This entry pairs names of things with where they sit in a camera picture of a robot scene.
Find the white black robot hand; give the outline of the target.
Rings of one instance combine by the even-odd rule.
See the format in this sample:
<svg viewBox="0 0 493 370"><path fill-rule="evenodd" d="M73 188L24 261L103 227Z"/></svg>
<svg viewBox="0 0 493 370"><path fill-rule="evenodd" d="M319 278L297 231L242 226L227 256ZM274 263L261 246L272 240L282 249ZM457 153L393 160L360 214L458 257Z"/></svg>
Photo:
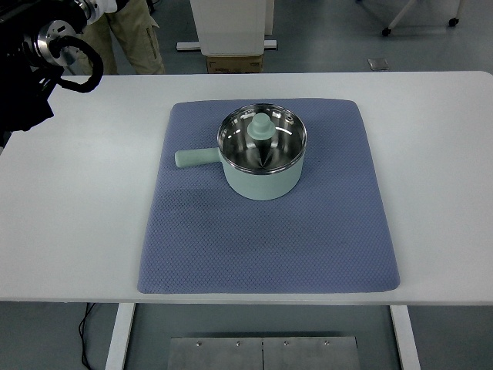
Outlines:
<svg viewBox="0 0 493 370"><path fill-rule="evenodd" d="M119 9L116 0L94 0L93 4L99 14L117 12Z"/></svg>

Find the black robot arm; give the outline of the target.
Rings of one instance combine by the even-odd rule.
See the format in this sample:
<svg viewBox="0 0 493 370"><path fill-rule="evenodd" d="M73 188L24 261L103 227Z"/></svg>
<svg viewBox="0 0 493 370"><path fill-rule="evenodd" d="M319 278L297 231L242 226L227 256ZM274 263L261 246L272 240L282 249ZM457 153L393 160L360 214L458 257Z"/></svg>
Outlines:
<svg viewBox="0 0 493 370"><path fill-rule="evenodd" d="M114 1L3 1L1 3L1 142L28 131L54 113L48 99L56 86L89 93L103 75L103 62L79 34ZM63 79L66 67L84 54L92 63L82 83Z"/></svg>

